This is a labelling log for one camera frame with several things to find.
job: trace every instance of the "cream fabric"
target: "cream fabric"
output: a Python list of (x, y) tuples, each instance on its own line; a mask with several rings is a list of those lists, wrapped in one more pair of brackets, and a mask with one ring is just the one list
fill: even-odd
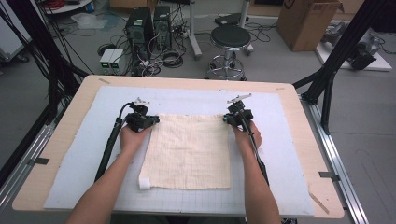
[(167, 189), (229, 188), (228, 125), (222, 115), (159, 116), (139, 182)]

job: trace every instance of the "stool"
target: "stool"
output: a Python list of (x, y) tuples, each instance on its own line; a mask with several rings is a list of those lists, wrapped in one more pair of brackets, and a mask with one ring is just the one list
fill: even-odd
[(223, 49), (224, 55), (218, 55), (210, 61), (205, 79), (209, 79), (208, 74), (211, 73), (227, 79), (241, 76), (241, 80), (246, 81), (244, 65), (236, 59), (235, 52), (250, 44), (249, 32), (238, 26), (221, 25), (212, 31), (210, 41), (217, 48)]

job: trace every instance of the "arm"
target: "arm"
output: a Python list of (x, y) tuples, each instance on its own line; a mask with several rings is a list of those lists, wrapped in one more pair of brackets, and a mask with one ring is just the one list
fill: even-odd
[(102, 177), (82, 195), (66, 223), (106, 223), (116, 203), (131, 159), (150, 130), (148, 128), (141, 133), (135, 133), (128, 127), (121, 129), (120, 155)]
[[(257, 147), (262, 143), (260, 131), (253, 121), (250, 122), (251, 131)], [(277, 204), (270, 188), (265, 182), (259, 164), (253, 153), (248, 133), (233, 127), (236, 143), (241, 150), (245, 170), (245, 209), (249, 224), (280, 223)]]

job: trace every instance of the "brown box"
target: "brown box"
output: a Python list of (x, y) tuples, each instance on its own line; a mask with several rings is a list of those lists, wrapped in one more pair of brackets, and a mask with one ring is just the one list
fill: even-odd
[(292, 51), (315, 50), (340, 5), (338, 0), (285, 0), (276, 29)]
[(153, 12), (158, 0), (110, 0), (110, 7), (118, 10), (132, 9), (134, 7), (149, 7)]

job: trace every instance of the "hand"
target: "hand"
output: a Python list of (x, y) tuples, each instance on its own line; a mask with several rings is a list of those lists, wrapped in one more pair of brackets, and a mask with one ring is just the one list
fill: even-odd
[[(262, 144), (262, 134), (257, 129), (256, 124), (253, 120), (250, 121), (250, 129), (253, 132), (254, 141), (256, 146), (259, 147)], [(237, 127), (233, 126), (233, 132), (235, 133), (235, 140), (241, 150), (252, 151), (253, 145), (251, 145), (250, 137), (248, 132), (242, 132)]]
[(145, 136), (150, 131), (151, 127), (143, 130), (140, 133), (132, 131), (128, 126), (123, 127), (120, 132), (121, 152), (132, 154), (133, 156), (140, 146), (142, 146)]

